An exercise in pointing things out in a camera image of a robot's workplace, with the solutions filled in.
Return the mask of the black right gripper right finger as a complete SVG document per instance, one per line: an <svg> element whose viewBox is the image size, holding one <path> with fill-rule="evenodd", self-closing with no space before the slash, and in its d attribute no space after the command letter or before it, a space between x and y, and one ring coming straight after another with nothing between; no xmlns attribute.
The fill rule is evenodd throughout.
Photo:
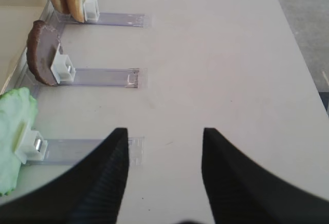
<svg viewBox="0 0 329 224"><path fill-rule="evenodd" d="M328 223L328 201L262 168L214 128L203 132L202 177L215 223Z"/></svg>

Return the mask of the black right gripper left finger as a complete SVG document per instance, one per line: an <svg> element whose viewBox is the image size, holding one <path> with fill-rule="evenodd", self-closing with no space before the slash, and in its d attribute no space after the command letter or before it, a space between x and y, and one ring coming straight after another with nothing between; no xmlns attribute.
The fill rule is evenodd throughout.
<svg viewBox="0 0 329 224"><path fill-rule="evenodd" d="M43 187L1 206L1 223L116 223L129 172L126 128Z"/></svg>

